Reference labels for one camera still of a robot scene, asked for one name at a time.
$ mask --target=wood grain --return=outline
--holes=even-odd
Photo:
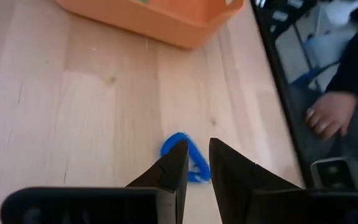
[[[186,51],[52,0],[0,0],[0,204],[26,186],[126,185],[177,131],[301,185],[250,7]],[[220,222],[212,186],[189,185],[185,223]]]

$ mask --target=white object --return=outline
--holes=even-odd
[[[346,29],[313,37],[305,44],[306,52],[319,67],[325,67],[341,58],[348,41],[356,32],[356,29]]]
[[[332,25],[344,26],[349,22],[351,12],[358,8],[358,1],[334,0],[321,3],[321,7]]]

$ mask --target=orange tray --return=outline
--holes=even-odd
[[[244,0],[56,0],[97,21],[193,49],[203,44]]]

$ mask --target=black sleeve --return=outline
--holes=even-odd
[[[358,96],[358,33],[349,41],[326,91],[346,91]]]

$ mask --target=blue object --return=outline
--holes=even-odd
[[[304,49],[304,55],[305,55],[305,58],[309,58],[309,56],[305,53],[306,50],[309,45],[311,44],[311,40],[313,39],[314,37],[312,38],[309,38],[303,45],[302,45],[302,49]],[[295,86],[300,86],[300,87],[307,87],[316,77],[318,77],[320,74],[322,74],[325,70],[329,69],[331,66],[334,66],[336,64],[338,64],[339,61],[337,62],[333,62],[333,63],[330,63],[328,65],[325,65],[323,67],[320,67],[320,66],[315,66],[314,68],[311,67],[310,65],[310,71],[302,74],[300,77],[298,77],[295,81],[292,81],[292,85],[295,85]],[[318,82],[316,82],[316,86],[317,86],[317,89],[322,92],[322,89],[320,87],[320,85],[318,84]]]
[[[211,171],[206,160],[201,155],[196,144],[187,136],[185,133],[176,133],[169,137],[161,148],[161,156],[164,156],[169,150],[181,140],[186,140],[189,147],[189,157],[195,163],[195,167],[198,168],[199,172],[189,171],[188,181],[192,183],[205,183],[209,182],[211,178]]]

